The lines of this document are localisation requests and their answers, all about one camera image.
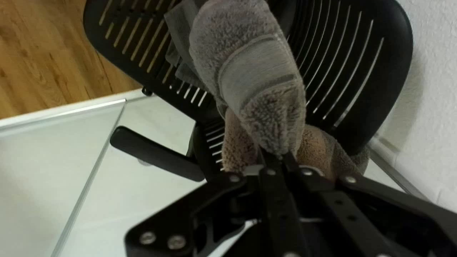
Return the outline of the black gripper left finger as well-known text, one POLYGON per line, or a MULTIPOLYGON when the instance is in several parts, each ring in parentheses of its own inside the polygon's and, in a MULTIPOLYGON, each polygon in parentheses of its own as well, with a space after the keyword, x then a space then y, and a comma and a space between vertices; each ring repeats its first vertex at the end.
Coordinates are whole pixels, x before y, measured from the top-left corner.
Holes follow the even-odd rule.
POLYGON ((305 237, 298 211, 285 183, 282 163, 272 154, 261 153, 258 171, 261 223, 266 231, 274 257, 306 257, 305 237))

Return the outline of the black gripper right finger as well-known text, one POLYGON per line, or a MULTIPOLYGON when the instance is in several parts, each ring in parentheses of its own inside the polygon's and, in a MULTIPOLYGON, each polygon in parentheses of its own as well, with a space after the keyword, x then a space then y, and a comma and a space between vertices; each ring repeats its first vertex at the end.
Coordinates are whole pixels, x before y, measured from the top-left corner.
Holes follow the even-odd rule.
POLYGON ((291 154, 282 157, 285 184, 311 240, 311 253, 324 257, 418 257, 388 238, 355 201, 309 168, 299 168, 291 154))

